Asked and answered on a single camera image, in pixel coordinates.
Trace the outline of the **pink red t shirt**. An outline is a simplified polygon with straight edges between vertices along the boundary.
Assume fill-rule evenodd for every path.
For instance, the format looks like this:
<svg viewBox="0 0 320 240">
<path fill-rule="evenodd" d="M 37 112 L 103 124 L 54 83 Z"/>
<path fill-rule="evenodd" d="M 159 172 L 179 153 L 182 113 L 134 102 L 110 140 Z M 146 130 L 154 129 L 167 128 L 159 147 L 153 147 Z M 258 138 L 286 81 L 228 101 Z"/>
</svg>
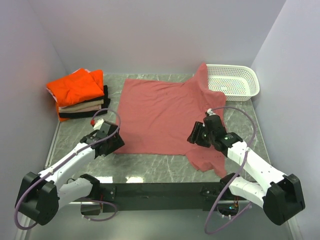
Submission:
<svg viewBox="0 0 320 240">
<path fill-rule="evenodd" d="M 127 78 L 117 109 L 124 146 L 115 153 L 182 155 L 196 170 L 213 170 L 222 178 L 227 174 L 224 155 L 187 138 L 208 109 L 217 109 L 222 117 L 226 99 L 224 93 L 209 90 L 205 63 L 185 82 Z"/>
</svg>

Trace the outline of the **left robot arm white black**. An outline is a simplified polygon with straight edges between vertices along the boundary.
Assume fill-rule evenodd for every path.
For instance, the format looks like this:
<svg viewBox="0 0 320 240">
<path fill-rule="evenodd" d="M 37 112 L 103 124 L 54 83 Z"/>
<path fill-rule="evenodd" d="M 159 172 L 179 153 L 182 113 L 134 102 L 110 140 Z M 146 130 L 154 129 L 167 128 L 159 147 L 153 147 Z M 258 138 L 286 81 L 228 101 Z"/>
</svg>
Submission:
<svg viewBox="0 0 320 240">
<path fill-rule="evenodd" d="M 124 146 L 119 134 L 120 125 L 100 119 L 93 132 L 85 135 L 66 156 L 51 167 L 27 173 L 21 182 L 14 210 L 14 222 L 21 230 L 18 214 L 23 214 L 41 226 L 49 223 L 58 210 L 82 198 L 103 204 L 100 181 L 83 174 L 73 182 L 68 179 L 83 165 L 99 156 L 107 156 Z"/>
</svg>

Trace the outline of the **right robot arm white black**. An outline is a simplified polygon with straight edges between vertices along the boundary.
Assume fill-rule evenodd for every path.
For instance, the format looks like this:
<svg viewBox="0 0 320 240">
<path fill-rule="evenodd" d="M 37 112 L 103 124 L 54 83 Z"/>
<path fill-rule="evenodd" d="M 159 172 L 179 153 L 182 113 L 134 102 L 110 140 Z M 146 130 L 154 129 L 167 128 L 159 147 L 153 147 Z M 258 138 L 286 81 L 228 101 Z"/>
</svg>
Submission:
<svg viewBox="0 0 320 240">
<path fill-rule="evenodd" d="M 232 173 L 221 179 L 220 198 L 241 197 L 261 207 L 272 223 L 280 226 L 306 208 L 300 179 L 286 175 L 263 160 L 240 136 L 227 132 L 217 114 L 207 115 L 195 122 L 187 141 L 201 147 L 214 147 L 238 164 L 255 181 L 250 182 Z"/>
</svg>

